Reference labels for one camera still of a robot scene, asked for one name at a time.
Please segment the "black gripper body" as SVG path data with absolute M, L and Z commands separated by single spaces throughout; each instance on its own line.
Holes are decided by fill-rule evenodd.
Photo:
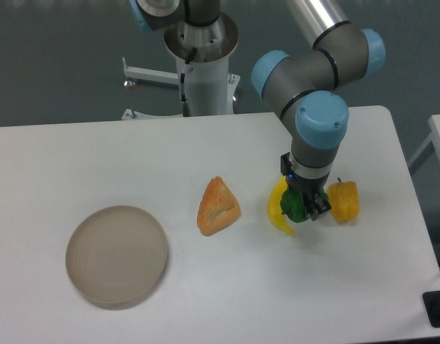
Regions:
M 302 194 L 305 204 L 315 203 L 322 198 L 329 166 L 307 167 L 298 162 L 291 153 L 286 153 L 280 157 L 280 171 L 288 186 Z

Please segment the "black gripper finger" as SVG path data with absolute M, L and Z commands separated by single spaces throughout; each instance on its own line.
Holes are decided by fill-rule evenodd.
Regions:
M 318 193 L 314 199 L 309 202 L 307 212 L 312 221 L 324 217 L 331 210 L 332 206 L 326 193 Z

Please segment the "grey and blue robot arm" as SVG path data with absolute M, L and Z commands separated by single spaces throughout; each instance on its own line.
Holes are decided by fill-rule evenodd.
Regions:
M 175 83 L 184 117 L 224 115 L 232 108 L 229 57 L 239 41 L 218 1 L 132 1 L 143 31 L 163 30 L 176 61 Z M 382 68 L 386 48 L 371 29 L 358 29 L 335 1 L 288 1 L 312 50 L 293 59 L 281 50 L 254 65 L 252 84 L 292 137 L 280 158 L 284 192 L 279 210 L 298 223 L 316 220 L 333 203 L 324 186 L 345 137 L 349 111 L 335 90 Z

